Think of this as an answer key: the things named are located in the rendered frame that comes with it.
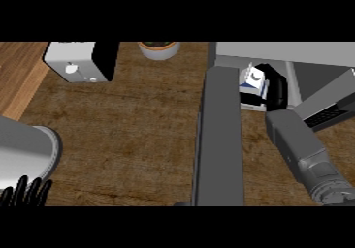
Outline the white and blue milk carton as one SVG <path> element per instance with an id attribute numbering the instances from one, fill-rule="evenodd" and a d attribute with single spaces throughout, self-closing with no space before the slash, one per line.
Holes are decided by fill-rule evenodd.
<path id="1" fill-rule="evenodd" d="M 253 65 L 248 65 L 240 74 L 240 91 L 265 99 L 268 84 L 265 73 Z"/>

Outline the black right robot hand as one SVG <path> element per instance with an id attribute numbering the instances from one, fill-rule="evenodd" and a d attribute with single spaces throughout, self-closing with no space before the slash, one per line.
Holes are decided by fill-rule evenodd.
<path id="1" fill-rule="evenodd" d="M 285 77 L 277 72 L 272 66 L 262 63 L 254 66 L 263 73 L 265 79 L 268 80 L 268 92 L 266 98 L 262 99 L 259 96 L 244 93 L 241 94 L 241 102 L 248 105 L 260 106 L 265 105 L 266 110 L 285 109 L 288 106 L 288 83 Z"/>

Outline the white and black toaster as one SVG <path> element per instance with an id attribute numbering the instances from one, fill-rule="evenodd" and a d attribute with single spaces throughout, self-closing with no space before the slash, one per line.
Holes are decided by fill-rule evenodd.
<path id="1" fill-rule="evenodd" d="M 43 61 L 66 82 L 112 80 L 120 42 L 52 42 Z"/>

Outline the white plant pot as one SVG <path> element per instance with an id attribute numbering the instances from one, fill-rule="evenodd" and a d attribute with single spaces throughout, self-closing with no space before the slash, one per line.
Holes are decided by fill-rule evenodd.
<path id="1" fill-rule="evenodd" d="M 149 59 L 166 60 L 176 55 L 179 48 L 180 48 L 180 43 L 173 42 L 173 44 L 170 44 L 168 46 L 164 46 L 164 47 L 149 47 L 149 46 L 145 46 L 140 42 L 139 48 L 140 48 L 143 55 Z"/>

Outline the grey microwave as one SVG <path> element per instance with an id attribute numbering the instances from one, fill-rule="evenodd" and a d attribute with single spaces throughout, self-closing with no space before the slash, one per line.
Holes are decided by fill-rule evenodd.
<path id="1" fill-rule="evenodd" d="M 288 108 L 319 131 L 355 117 L 355 43 L 211 42 L 207 65 L 266 63 L 288 81 Z"/>

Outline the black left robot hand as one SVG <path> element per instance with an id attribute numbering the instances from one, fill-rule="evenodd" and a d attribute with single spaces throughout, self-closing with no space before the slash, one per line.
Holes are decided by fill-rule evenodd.
<path id="1" fill-rule="evenodd" d="M 28 176 L 19 179 L 18 186 L 9 186 L 0 196 L 0 207 L 43 207 L 47 200 L 53 181 L 41 181 L 37 177 L 31 184 L 26 184 Z"/>

